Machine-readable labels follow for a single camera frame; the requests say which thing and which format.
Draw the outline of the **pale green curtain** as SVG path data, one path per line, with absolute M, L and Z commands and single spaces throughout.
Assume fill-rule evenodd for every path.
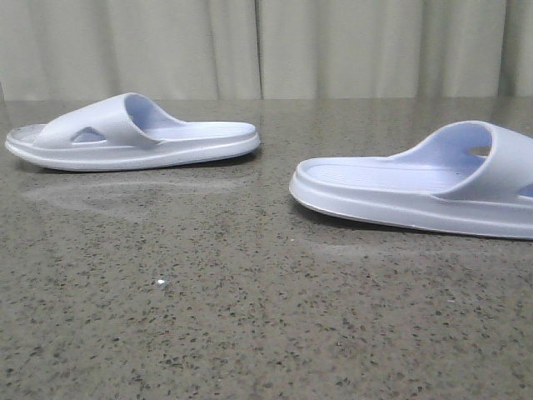
M 1 96 L 529 96 L 529 1 L 4 1 Z

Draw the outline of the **light blue slipper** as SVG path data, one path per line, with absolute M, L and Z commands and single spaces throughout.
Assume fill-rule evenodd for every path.
M 289 189 L 300 204 L 339 218 L 530 239 L 532 140 L 488 122 L 455 122 L 390 157 L 300 162 Z
M 138 93 L 13 129 L 6 148 L 38 166 L 66 171 L 161 168 L 238 157 L 260 144 L 247 122 L 184 122 Z

